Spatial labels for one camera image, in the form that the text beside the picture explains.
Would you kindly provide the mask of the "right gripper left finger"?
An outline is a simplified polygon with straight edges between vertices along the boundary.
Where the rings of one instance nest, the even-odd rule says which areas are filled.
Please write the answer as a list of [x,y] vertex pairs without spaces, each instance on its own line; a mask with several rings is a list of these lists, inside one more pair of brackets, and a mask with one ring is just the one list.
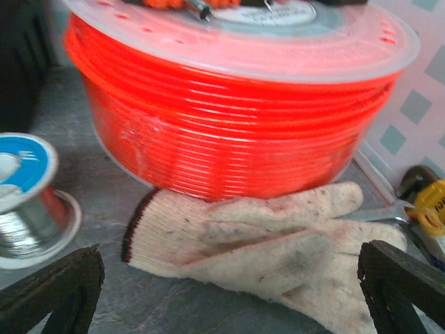
[[1,290],[1,332],[87,333],[104,282],[98,245],[80,248]]

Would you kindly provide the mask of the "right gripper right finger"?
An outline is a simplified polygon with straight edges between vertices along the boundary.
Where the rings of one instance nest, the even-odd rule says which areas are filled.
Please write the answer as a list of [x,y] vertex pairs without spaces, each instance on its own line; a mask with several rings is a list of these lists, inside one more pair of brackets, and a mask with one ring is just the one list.
[[357,277],[378,333],[426,333],[416,308],[444,327],[444,272],[382,240],[362,244]]

